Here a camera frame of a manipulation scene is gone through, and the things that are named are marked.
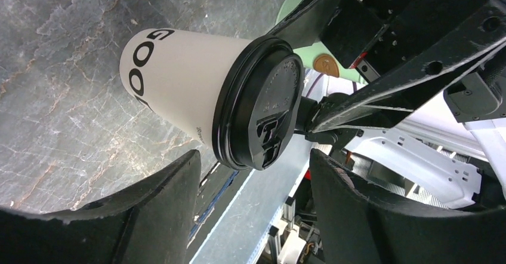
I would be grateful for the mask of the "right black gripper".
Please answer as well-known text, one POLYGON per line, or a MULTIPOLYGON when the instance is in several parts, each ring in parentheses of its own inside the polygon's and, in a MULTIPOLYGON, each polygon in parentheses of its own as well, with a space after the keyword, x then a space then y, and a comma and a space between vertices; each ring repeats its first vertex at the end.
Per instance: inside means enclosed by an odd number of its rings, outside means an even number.
POLYGON ((302 0, 268 34, 296 49, 327 27, 320 40, 343 67, 389 71, 320 102, 309 132, 392 128, 505 47, 504 1, 302 0))

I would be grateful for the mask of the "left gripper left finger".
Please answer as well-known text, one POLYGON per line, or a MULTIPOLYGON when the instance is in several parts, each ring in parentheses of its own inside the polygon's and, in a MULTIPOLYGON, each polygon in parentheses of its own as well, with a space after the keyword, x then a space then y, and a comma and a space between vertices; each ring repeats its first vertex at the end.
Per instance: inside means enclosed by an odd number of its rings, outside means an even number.
POLYGON ((2 263, 184 263, 201 160, 191 150, 78 210, 1 210, 2 263))

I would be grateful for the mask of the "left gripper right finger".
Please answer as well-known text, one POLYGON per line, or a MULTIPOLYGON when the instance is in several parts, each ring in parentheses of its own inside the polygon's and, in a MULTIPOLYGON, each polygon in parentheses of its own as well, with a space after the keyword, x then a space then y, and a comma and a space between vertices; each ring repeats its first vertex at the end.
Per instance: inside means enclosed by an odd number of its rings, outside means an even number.
POLYGON ((310 152, 326 263, 504 263, 505 208, 468 212, 394 194, 310 152))

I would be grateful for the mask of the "black coffee lid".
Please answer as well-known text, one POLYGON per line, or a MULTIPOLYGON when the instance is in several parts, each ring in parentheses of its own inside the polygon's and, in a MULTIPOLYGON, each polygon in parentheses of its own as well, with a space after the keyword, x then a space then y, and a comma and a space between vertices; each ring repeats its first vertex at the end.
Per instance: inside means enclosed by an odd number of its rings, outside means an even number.
POLYGON ((234 170, 265 170, 294 134, 304 66, 284 40, 264 35, 233 62, 212 123, 217 160, 234 170))

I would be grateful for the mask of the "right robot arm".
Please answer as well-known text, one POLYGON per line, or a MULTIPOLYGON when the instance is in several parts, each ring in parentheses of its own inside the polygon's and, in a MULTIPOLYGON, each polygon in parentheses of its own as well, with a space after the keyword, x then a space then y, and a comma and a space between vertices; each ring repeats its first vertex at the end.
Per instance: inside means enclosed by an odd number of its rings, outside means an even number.
POLYGON ((505 0, 285 0, 272 33, 339 75, 296 133, 365 156, 440 206, 505 202, 505 0))

